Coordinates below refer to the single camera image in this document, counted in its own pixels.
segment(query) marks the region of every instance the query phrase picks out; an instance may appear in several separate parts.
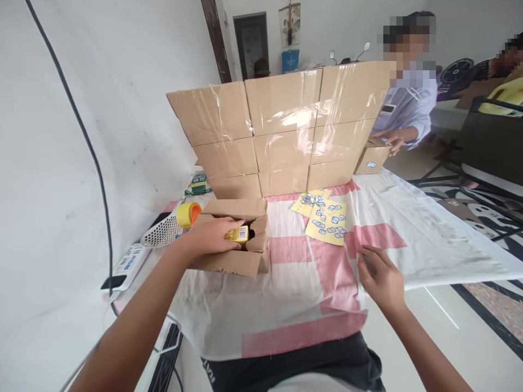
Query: doorway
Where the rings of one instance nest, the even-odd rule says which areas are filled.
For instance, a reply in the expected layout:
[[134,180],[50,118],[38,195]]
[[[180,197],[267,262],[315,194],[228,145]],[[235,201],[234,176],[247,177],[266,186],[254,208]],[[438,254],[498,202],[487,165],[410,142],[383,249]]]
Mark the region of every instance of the doorway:
[[243,79],[269,76],[266,13],[235,16],[233,20]]

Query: yellow sticker sheet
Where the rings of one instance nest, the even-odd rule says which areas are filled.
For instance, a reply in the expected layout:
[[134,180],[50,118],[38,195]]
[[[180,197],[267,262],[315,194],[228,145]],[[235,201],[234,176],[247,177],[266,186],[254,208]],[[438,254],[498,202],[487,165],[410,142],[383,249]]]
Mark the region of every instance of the yellow sticker sheet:
[[290,209],[302,214],[307,218],[310,218],[312,208],[316,202],[327,200],[331,196],[331,193],[332,191],[330,189],[325,188],[316,189],[315,191],[303,192]]
[[347,204],[332,200],[317,201],[305,228],[311,238],[333,245],[343,246]]

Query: table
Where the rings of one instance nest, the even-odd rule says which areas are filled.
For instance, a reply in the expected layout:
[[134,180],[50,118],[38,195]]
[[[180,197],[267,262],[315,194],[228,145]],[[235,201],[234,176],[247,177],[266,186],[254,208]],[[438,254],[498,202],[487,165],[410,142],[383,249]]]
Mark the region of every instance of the table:
[[[170,308],[198,354],[209,360],[278,354],[359,331],[366,295],[355,268],[362,243],[387,250],[407,290],[421,286],[519,279],[523,263],[383,169],[333,187],[347,203],[345,244],[305,236],[307,219],[290,210],[299,194],[267,198],[271,268],[257,279],[188,270]],[[212,194],[191,198],[206,203]],[[124,306],[162,253],[151,252]]]

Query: chair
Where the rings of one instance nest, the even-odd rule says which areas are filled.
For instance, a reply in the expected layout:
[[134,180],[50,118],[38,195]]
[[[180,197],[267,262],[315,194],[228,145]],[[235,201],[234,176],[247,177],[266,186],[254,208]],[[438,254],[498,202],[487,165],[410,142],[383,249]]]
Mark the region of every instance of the chair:
[[[451,145],[452,150],[425,176],[409,182],[418,188],[423,188],[442,185],[434,181],[461,178],[458,187],[462,193],[511,219],[518,226],[492,239],[499,241],[522,232],[523,218],[485,202],[465,188],[464,182],[465,180],[477,182],[497,195],[523,204],[523,162],[518,160],[523,154],[523,118],[482,113],[479,108],[483,103],[523,112],[522,106],[476,97],[461,128],[459,138]],[[441,167],[456,175],[430,177]]]

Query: hand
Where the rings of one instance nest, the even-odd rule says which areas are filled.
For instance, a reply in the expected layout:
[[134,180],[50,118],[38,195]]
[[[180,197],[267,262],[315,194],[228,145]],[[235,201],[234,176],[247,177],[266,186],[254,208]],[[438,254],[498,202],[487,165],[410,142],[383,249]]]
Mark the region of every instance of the hand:
[[214,218],[201,225],[193,227],[189,232],[177,238],[173,244],[183,245],[192,251],[195,257],[207,253],[219,253],[226,250],[239,250],[241,244],[227,241],[225,234],[227,231],[237,229],[242,226],[244,220],[234,220],[233,218]]
[[398,153],[400,147],[406,142],[415,140],[418,137],[418,129],[415,127],[408,127],[401,130],[392,130],[392,131],[381,131],[372,135],[373,138],[384,137],[387,138],[385,144],[392,145],[391,150],[389,151],[389,156],[394,156]]
[[358,260],[360,281],[370,297],[387,316],[407,309],[402,273],[398,271],[385,251],[370,245],[362,245],[363,253],[372,264],[372,275],[363,257]]

